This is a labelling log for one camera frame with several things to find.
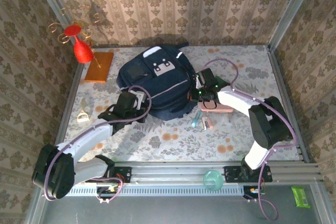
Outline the teal plastic cup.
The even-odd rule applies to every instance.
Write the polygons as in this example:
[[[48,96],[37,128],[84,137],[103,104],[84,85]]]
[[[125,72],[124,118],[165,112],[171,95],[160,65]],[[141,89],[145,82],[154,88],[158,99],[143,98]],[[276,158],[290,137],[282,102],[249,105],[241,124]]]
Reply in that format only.
[[[217,170],[209,170],[204,174],[203,184],[207,190],[220,190],[224,184],[224,179],[221,173]]]

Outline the pink notebook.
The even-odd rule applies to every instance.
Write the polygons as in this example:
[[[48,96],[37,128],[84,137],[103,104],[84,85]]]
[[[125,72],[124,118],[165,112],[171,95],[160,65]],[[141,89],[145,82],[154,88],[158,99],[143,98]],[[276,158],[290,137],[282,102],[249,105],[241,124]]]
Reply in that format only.
[[[198,104],[198,107],[203,112],[214,112],[214,113],[231,113],[234,111],[233,108],[216,103],[215,101],[203,101]]]

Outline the aluminium frame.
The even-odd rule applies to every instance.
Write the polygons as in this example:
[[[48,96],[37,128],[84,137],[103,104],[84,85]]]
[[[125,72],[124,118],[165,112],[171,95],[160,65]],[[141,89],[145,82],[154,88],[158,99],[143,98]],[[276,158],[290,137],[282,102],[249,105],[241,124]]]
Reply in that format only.
[[[48,4],[51,6],[53,12],[60,7],[58,0],[47,0]],[[284,103],[284,110],[287,113],[288,119],[292,124],[293,130],[297,134],[297,149],[301,150],[301,155],[303,160],[300,161],[268,161],[268,165],[273,168],[274,180],[269,183],[271,187],[275,186],[292,186],[292,185],[302,185],[309,186],[311,191],[311,200],[315,204],[314,216],[317,218],[319,224],[336,224],[336,214],[332,211],[331,200],[327,194],[327,189],[322,183],[321,173],[317,172],[318,165],[316,163],[310,162],[308,157],[308,152],[306,150],[305,143],[301,133],[299,132],[299,126],[295,118],[293,108],[290,104],[288,93],[286,90],[286,85],[283,81],[278,60],[276,59],[273,49],[273,39],[271,39],[270,46],[266,46],[266,51],[268,54],[269,62],[272,66],[275,79],[277,81],[277,86],[280,92],[282,102]],[[75,92],[78,90],[80,77],[84,70],[84,65],[79,64],[74,81],[71,85],[70,95],[65,106],[65,111],[61,119],[60,128],[56,137],[56,143],[61,143],[66,136],[66,128],[70,121],[70,114],[75,102]],[[133,173],[130,184],[126,185],[124,188],[138,190],[129,195],[130,197],[215,197],[219,195],[212,195],[210,191],[205,191],[204,196],[196,195],[193,193],[193,189],[200,188],[201,175],[205,173],[207,169],[216,168],[220,172],[224,172],[224,168],[228,165],[237,165],[236,161],[155,161],[155,162],[117,162],[116,168],[120,165],[133,166],[133,172],[149,172],[149,173]],[[143,190],[164,190],[157,191],[155,194],[145,193]],[[175,189],[186,189],[191,190],[186,193],[173,194]],[[44,194],[42,189],[34,194],[32,210],[29,210],[28,217],[26,218],[27,223],[32,224],[37,221],[38,215],[39,224],[41,220],[46,216],[43,211],[45,208],[46,199],[42,200]]]

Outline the beige plastic clip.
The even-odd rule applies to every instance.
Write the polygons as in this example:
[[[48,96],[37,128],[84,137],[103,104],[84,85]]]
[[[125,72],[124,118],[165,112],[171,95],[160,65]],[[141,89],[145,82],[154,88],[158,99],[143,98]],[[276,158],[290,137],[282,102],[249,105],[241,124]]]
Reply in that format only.
[[[87,105],[86,98],[82,98],[81,103],[80,103],[80,112],[77,115],[77,122],[78,123],[89,121],[89,115],[85,111],[86,105]]]

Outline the navy blue backpack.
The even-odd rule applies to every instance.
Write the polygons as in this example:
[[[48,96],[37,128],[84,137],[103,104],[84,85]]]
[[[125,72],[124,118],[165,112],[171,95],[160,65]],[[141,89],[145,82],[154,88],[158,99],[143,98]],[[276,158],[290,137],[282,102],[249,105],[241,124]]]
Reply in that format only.
[[[169,121],[182,118],[197,106],[188,94],[195,87],[196,72],[179,45],[157,45],[148,48],[125,63],[119,70],[120,90],[141,86],[152,98],[150,115]]]

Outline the gold jewelry stand wooden base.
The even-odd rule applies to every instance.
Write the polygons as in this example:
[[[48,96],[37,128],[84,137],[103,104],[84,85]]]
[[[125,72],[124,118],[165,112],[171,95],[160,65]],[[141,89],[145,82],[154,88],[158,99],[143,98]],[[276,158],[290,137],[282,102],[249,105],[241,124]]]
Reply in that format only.
[[[61,15],[67,16],[67,14],[70,14],[72,21],[68,25],[51,23],[47,27],[47,31],[55,33],[59,26],[63,27],[63,32],[58,35],[57,40],[61,44],[66,44],[71,41],[73,43],[73,52],[78,63],[90,64],[85,81],[105,83],[112,64],[113,53],[99,53],[94,51],[92,48],[93,30],[91,29],[92,26],[103,22],[104,14],[94,13],[92,22],[87,23],[85,19],[91,12],[91,5],[83,4],[79,9],[85,11],[85,14],[81,17],[77,17],[70,6],[62,8],[60,10]]]

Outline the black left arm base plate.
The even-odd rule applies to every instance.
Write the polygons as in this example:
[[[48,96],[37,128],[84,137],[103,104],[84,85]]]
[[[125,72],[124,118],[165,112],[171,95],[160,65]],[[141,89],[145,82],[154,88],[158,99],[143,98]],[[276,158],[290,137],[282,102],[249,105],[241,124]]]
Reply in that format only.
[[[95,172],[83,181],[112,181],[113,178],[118,178],[124,183],[130,183],[132,176],[132,168],[130,166],[107,166],[102,171]]]

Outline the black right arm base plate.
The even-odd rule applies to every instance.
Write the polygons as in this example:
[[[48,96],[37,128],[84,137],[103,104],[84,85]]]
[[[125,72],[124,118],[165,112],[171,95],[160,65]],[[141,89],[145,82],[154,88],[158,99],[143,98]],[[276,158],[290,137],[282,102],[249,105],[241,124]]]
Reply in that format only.
[[[225,166],[224,177],[227,183],[257,183],[261,167],[255,170],[249,169],[247,166]],[[271,183],[272,173],[269,166],[265,166],[262,172],[261,181]]]

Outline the teal pen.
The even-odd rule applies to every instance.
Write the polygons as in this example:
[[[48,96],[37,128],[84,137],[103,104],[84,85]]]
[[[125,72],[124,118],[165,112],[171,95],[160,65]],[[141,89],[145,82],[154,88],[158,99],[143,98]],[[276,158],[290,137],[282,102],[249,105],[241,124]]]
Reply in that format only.
[[[202,114],[201,110],[198,110],[197,113],[196,113],[196,115],[195,115],[195,117],[194,117],[194,120],[192,122],[192,127],[193,128],[197,127],[197,124],[198,124],[198,122],[200,120],[201,114]]]

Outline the green packet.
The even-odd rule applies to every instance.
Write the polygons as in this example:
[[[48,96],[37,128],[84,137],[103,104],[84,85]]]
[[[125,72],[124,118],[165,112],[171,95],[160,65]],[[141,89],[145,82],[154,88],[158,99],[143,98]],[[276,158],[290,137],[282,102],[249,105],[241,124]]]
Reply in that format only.
[[[308,203],[307,196],[303,187],[293,186],[291,187],[296,207],[299,208],[311,208],[310,204]]]

